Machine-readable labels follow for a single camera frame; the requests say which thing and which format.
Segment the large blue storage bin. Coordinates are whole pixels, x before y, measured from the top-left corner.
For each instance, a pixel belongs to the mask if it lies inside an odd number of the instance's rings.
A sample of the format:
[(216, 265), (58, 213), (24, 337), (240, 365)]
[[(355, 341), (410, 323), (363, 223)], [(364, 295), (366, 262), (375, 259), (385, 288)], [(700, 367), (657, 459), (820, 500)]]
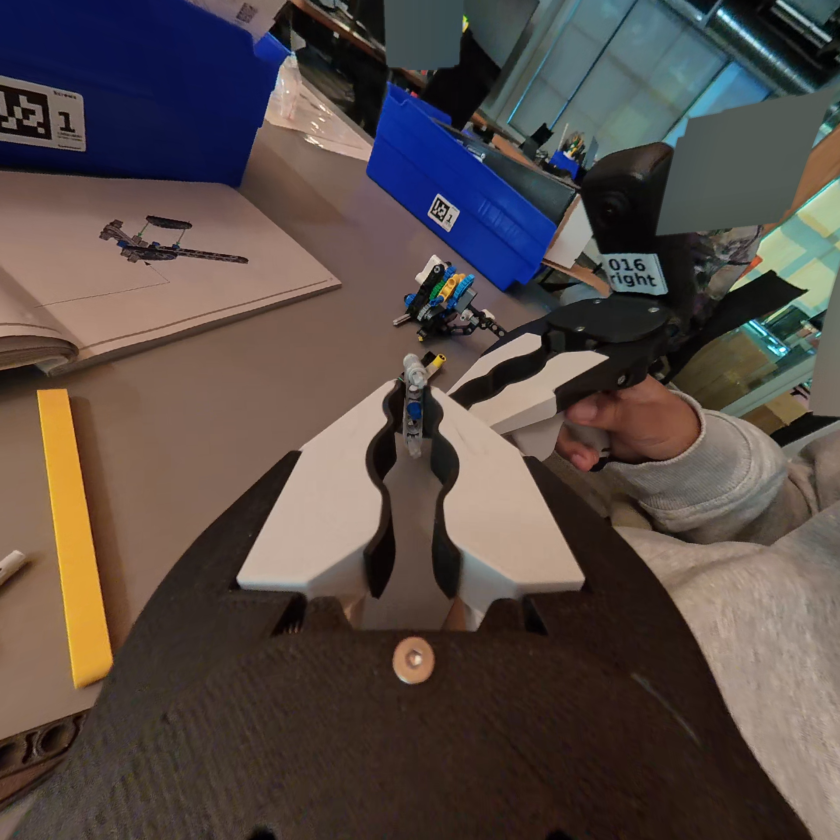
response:
[(239, 187), (290, 54), (191, 2), (3, 1), (2, 171)]

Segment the person's right hand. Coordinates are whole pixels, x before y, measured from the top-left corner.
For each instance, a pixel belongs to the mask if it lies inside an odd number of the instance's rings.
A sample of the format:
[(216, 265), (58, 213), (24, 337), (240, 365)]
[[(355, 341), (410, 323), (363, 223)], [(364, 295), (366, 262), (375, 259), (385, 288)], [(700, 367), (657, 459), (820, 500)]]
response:
[(565, 418), (554, 450), (581, 471), (593, 470), (600, 456), (570, 424), (607, 433), (612, 458), (629, 465), (677, 458), (702, 431), (693, 405), (651, 376), (617, 392), (589, 395), (573, 404)]

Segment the grey lego axle assembly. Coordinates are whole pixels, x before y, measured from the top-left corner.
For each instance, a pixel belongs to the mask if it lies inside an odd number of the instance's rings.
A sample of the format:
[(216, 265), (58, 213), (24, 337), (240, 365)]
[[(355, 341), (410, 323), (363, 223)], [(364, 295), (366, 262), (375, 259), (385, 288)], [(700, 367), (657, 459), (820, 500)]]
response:
[(426, 365), (413, 353), (403, 359), (404, 408), (402, 434), (407, 453), (419, 459), (423, 453), (424, 398), (428, 385)]

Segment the white printed sheet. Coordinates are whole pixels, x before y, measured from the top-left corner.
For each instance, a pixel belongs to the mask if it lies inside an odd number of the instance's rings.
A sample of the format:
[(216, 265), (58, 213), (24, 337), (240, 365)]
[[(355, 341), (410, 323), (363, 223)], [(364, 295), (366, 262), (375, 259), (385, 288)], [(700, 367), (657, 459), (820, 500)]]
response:
[(275, 24), (287, 1), (191, 1), (210, 14), (247, 31), (254, 41)]

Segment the small blue storage bin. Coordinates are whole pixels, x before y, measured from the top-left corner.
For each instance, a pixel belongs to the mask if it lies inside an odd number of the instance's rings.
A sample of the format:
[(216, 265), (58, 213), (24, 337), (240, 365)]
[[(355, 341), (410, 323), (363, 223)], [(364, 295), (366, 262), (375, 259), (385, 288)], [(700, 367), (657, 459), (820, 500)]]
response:
[(451, 129), (446, 114), (388, 82), (366, 173), (497, 289), (524, 286), (557, 224)]

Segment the cardboard box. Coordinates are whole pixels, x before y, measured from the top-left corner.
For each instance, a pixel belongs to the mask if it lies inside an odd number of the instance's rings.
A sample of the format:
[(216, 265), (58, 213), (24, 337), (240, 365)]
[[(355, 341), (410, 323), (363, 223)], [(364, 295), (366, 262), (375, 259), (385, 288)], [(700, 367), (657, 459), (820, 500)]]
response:
[(593, 269), (580, 266), (576, 262), (591, 239), (590, 222), (582, 203), (582, 196), (578, 194), (556, 228), (543, 255), (542, 264), (573, 281), (582, 282), (595, 289), (602, 297), (607, 297), (612, 293), (608, 284), (598, 277)]

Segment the clear plastic bag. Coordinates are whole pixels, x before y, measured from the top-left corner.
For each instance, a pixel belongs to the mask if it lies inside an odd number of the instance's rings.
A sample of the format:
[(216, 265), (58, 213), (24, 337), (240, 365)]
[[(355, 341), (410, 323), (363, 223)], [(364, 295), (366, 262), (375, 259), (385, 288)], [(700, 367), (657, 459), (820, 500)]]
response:
[(294, 55), (280, 65), (264, 121), (297, 132), (307, 143), (323, 151), (363, 163), (371, 157), (372, 140), (358, 131), (318, 89), (307, 84)]

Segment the silver ventilation duct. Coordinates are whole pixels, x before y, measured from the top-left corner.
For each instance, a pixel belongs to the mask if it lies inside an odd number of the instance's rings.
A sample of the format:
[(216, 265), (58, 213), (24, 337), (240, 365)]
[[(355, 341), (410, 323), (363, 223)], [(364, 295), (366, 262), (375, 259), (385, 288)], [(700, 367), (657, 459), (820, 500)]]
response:
[(817, 74), (838, 70), (838, 1), (716, 2), (709, 30)]

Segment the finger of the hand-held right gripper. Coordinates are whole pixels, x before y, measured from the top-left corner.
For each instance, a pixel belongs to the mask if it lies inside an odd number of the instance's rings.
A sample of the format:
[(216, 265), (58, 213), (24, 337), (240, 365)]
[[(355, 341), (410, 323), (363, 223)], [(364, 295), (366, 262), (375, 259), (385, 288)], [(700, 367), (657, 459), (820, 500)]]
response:
[(554, 451), (564, 409), (557, 391), (608, 362), (595, 351), (557, 353), (540, 373), (508, 386), (500, 395), (466, 410), (498, 435), (508, 438), (521, 455), (544, 461)]
[(448, 391), (457, 404), (472, 408), (500, 395), (508, 386), (533, 377), (560, 352), (560, 333), (523, 333), (483, 354)]

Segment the black curved lego beam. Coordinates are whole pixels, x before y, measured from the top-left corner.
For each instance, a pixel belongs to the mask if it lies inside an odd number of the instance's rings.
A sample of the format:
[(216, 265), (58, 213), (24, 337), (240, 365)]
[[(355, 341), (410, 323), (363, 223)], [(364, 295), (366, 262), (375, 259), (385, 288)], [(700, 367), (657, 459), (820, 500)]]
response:
[(55, 771), (87, 717), (88, 710), (83, 710), (1, 742), (2, 807), (32, 791)]

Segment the long yellow lego beam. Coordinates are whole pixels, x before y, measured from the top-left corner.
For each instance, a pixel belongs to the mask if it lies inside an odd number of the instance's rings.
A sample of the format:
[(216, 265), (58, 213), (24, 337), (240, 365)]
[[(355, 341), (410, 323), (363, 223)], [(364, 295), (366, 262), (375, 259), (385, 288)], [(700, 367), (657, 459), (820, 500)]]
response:
[(70, 398), (66, 390), (39, 390), (37, 404), (70, 673), (81, 689), (110, 671), (110, 633)]

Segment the black case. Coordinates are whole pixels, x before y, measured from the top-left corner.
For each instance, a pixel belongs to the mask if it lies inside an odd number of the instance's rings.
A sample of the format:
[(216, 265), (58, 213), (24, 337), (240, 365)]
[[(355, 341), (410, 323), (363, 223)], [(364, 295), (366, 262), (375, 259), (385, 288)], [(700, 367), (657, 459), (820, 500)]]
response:
[(493, 146), (489, 146), (484, 155), (485, 166), (556, 225), (579, 195), (577, 185), (565, 176), (534, 169)]

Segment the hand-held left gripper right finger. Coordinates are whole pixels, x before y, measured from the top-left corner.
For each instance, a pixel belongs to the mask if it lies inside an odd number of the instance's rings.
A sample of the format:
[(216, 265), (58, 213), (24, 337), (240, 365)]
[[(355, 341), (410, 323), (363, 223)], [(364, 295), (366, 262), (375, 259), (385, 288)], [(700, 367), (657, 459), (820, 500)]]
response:
[(519, 450), (437, 387), (425, 395), (436, 501), (433, 567), (456, 601), (450, 622), (475, 631), (490, 605), (579, 592), (585, 574)]

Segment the colourful lego gear assembly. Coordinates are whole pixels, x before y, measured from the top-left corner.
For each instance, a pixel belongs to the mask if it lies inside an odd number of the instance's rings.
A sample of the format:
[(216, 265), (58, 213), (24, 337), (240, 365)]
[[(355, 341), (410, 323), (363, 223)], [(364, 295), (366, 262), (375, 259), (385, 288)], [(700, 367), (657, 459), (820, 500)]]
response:
[(422, 342), (469, 336), (477, 330), (499, 339), (507, 335), (495, 316), (476, 307), (475, 275), (458, 272), (450, 262), (432, 255), (415, 280), (417, 289), (405, 295), (404, 311), (394, 319), (394, 327), (415, 323)]

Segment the stack of cardboard boxes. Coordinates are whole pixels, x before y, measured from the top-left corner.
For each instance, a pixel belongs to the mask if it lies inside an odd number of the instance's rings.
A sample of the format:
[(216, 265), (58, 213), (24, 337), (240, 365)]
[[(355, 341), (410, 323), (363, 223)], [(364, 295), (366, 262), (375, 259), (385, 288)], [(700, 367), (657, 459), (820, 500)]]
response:
[(750, 321), (702, 348), (675, 376), (674, 384), (713, 411), (723, 412), (746, 400), (735, 417), (771, 434), (803, 414), (784, 394), (795, 387), (791, 376), (808, 357), (807, 351)]

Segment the person's right forearm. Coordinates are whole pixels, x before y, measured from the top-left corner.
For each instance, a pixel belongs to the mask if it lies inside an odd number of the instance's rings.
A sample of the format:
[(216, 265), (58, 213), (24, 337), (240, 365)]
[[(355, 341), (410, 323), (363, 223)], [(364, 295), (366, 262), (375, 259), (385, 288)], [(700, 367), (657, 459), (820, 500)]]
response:
[(786, 458), (759, 429), (704, 412), (684, 454), (605, 471), (658, 532), (696, 544), (771, 546), (837, 500), (827, 453), (818, 445)]

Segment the lego instruction booklet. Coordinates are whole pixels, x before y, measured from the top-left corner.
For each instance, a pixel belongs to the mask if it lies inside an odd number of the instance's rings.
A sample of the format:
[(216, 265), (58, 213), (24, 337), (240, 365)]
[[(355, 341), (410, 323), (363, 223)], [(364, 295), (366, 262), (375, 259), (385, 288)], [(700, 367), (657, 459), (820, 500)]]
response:
[(1, 370), (59, 375), (340, 280), (227, 185), (1, 176)]

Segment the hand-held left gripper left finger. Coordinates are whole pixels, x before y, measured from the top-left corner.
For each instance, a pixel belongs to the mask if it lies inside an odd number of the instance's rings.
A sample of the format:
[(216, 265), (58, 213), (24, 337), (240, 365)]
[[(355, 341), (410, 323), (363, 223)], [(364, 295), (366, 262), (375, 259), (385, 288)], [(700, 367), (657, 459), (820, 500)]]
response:
[(384, 478), (396, 463), (403, 384), (384, 383), (312, 438), (297, 459), (236, 582), (244, 591), (336, 599), (359, 627), (396, 559)]

